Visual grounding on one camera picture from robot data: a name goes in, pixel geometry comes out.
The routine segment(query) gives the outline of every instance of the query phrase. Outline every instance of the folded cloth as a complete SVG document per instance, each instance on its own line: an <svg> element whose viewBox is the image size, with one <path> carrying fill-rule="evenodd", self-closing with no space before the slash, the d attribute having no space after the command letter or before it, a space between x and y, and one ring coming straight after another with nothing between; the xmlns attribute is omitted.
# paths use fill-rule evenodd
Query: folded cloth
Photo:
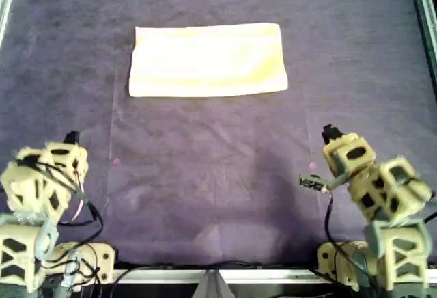
<svg viewBox="0 0 437 298"><path fill-rule="evenodd" d="M288 87L277 24L135 27L135 33L131 96L235 96Z"/></svg>

